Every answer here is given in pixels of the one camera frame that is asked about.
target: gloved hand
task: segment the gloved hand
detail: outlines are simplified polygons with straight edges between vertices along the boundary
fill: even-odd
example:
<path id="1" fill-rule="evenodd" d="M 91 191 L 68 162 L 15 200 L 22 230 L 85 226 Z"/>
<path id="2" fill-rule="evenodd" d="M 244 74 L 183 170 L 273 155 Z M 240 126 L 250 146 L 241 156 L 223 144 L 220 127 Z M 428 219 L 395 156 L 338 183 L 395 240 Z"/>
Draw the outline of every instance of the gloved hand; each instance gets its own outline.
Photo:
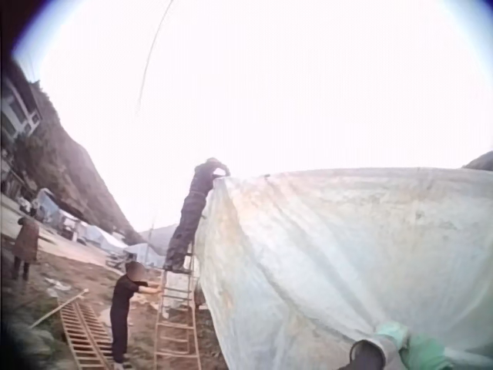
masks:
<path id="1" fill-rule="evenodd" d="M 401 360 L 409 370 L 445 370 L 452 364 L 444 356 L 444 346 L 425 335 L 411 335 Z"/>
<path id="2" fill-rule="evenodd" d="M 378 326 L 375 335 L 385 335 L 389 337 L 399 351 L 407 344 L 409 329 L 398 322 L 390 321 Z"/>

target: stick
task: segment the stick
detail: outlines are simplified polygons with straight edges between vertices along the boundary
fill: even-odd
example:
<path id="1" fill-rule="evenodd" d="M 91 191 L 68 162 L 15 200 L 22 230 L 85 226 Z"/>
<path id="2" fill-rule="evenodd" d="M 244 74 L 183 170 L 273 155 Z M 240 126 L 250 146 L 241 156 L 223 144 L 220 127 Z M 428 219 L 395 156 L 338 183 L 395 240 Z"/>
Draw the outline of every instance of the stick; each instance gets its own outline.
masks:
<path id="1" fill-rule="evenodd" d="M 64 308 L 67 304 L 73 302 L 74 300 L 76 300 L 77 298 L 79 297 L 82 297 L 85 293 L 87 293 L 89 291 L 89 289 L 84 289 L 82 291 L 82 293 L 79 293 L 77 294 L 75 297 L 72 297 L 70 298 L 68 301 L 66 301 L 65 303 L 62 303 L 61 305 L 59 305 L 57 308 L 55 308 L 54 310 L 51 310 L 49 313 L 47 313 L 45 316 L 43 316 L 42 318 L 40 318 L 39 320 L 37 320 L 37 322 L 35 322 L 34 324 L 32 324 L 29 328 L 32 329 L 34 328 L 35 326 L 38 326 L 39 324 L 41 324 L 44 320 L 46 320 L 47 318 L 49 318 L 51 315 L 55 314 L 56 312 L 60 311 L 62 308 Z"/>

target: sky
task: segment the sky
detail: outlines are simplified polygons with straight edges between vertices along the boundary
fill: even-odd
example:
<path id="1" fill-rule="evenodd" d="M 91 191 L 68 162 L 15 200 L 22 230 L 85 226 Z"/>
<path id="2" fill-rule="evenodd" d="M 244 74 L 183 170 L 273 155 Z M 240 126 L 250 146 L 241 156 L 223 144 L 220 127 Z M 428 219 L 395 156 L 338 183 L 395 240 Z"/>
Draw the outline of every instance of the sky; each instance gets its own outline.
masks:
<path id="1" fill-rule="evenodd" d="M 493 16 L 437 0 L 60 1 L 15 51 L 130 223 L 179 220 L 195 165 L 235 177 L 460 167 L 493 149 Z"/>

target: soil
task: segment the soil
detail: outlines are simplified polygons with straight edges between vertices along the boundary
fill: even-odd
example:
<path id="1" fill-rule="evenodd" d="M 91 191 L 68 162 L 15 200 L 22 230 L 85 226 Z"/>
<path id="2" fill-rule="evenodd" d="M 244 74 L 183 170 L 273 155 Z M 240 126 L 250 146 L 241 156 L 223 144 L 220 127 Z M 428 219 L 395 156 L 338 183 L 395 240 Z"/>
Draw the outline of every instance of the soil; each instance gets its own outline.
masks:
<path id="1" fill-rule="evenodd" d="M 61 301 L 88 288 L 89 293 L 85 295 L 84 301 L 92 305 L 97 315 L 110 307 L 113 287 L 119 278 L 117 273 L 95 264 L 74 261 L 39 251 L 38 262 L 31 266 L 29 282 L 23 286 L 22 281 L 13 282 L 10 278 L 9 272 L 13 258 L 8 251 L 10 248 L 12 248 L 12 239 L 2 235 L 2 313 L 4 313 L 4 320 L 22 318 L 31 324 L 56 307 L 56 298 L 51 298 L 46 292 L 46 289 L 50 288 L 50 283 L 46 278 L 55 279 L 71 287 L 67 291 L 56 290 Z M 156 281 L 156 276 L 149 277 Z M 150 304 L 153 299 L 157 300 L 157 298 L 148 298 L 131 301 L 128 352 L 135 369 L 153 368 L 156 323 L 156 309 Z M 186 323 L 185 315 L 186 313 L 181 311 L 172 310 L 170 312 L 171 319 L 176 322 Z M 207 310 L 199 310 L 196 312 L 196 320 L 202 368 L 204 370 L 227 369 L 210 313 Z M 72 353 L 63 341 L 63 329 L 59 315 L 53 315 L 41 323 L 39 328 L 50 331 L 55 338 L 53 353 L 50 358 L 40 364 L 42 368 L 76 369 Z M 187 359 L 174 358 L 166 368 L 192 369 L 196 368 L 196 362 L 190 363 Z"/>

